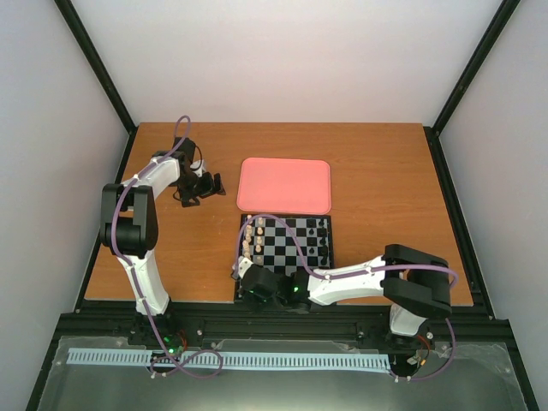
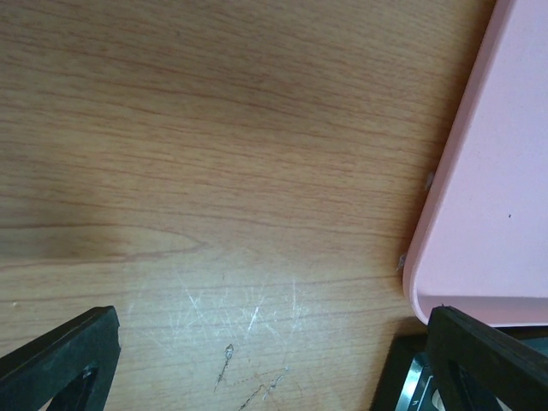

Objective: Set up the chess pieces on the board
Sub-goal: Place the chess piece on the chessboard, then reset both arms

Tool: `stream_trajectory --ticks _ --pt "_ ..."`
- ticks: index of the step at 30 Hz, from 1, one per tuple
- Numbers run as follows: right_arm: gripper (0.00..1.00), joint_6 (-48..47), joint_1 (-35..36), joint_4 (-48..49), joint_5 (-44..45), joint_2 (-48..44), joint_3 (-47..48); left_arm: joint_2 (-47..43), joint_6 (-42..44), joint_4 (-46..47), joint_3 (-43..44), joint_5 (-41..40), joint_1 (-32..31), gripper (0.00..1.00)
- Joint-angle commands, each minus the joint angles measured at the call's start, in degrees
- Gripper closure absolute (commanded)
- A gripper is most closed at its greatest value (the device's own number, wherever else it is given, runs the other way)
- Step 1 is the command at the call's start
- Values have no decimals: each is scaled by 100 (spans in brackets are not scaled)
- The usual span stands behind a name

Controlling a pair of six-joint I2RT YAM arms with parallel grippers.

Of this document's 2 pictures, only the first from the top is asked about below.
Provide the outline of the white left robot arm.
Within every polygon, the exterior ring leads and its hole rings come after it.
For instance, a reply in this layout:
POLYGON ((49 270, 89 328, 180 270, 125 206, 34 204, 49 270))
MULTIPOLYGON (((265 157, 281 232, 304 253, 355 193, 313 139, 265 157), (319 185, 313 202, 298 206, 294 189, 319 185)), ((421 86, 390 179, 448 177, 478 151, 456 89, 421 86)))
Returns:
POLYGON ((206 170, 200 148, 190 139, 176 137, 169 151, 152 155, 148 165, 121 183, 103 187, 100 242, 116 256, 128 275, 136 311, 155 316, 147 332, 159 344, 172 343, 177 322, 164 315, 170 297, 158 272, 156 199, 167 188, 183 207, 198 206, 202 199, 224 195, 221 176, 206 170))

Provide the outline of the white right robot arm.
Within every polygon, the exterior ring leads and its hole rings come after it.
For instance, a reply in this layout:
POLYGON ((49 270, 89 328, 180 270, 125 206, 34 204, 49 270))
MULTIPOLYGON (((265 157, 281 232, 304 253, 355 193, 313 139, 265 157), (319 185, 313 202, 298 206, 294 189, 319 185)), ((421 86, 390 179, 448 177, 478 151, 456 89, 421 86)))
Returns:
POLYGON ((400 244, 358 265, 302 267, 290 274, 240 257, 232 277, 239 283, 239 296, 253 310, 309 313, 339 301, 383 296, 391 302, 389 333, 398 337, 416 337, 426 320, 448 318, 450 291, 458 282, 444 259, 400 244))

